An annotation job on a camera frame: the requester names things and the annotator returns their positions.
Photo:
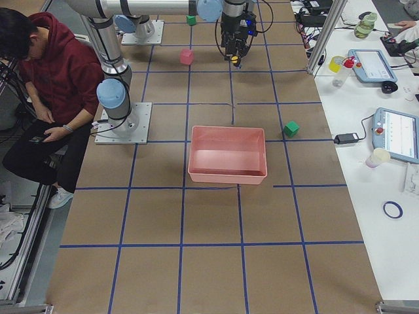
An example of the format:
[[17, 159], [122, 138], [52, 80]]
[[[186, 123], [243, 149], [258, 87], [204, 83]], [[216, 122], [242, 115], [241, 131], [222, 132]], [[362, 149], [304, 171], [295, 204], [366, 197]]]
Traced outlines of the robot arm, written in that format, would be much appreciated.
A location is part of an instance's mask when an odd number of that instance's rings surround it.
[[145, 39], [155, 34], [155, 27], [149, 15], [115, 15], [114, 22], [120, 31], [133, 34], [139, 39]]
[[220, 21], [221, 42], [217, 44], [224, 60], [240, 68], [251, 47], [249, 36], [258, 34], [254, 1], [68, 1], [86, 26], [88, 36], [107, 78], [120, 77], [129, 84], [131, 69], [122, 57], [114, 22], [122, 15], [133, 22], [136, 18], [147, 26], [149, 15], [199, 16], [206, 22]]

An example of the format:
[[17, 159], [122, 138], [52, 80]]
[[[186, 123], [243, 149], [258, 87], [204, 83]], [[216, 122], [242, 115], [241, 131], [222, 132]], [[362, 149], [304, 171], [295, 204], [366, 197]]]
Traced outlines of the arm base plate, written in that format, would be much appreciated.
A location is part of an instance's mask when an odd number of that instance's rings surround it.
[[132, 103], [131, 113], [123, 120], [108, 119], [105, 109], [101, 112], [104, 123], [94, 130], [94, 142], [97, 145], [146, 145], [153, 105], [150, 102]]
[[122, 46], [145, 46], [161, 44], [164, 20], [148, 20], [123, 30]]

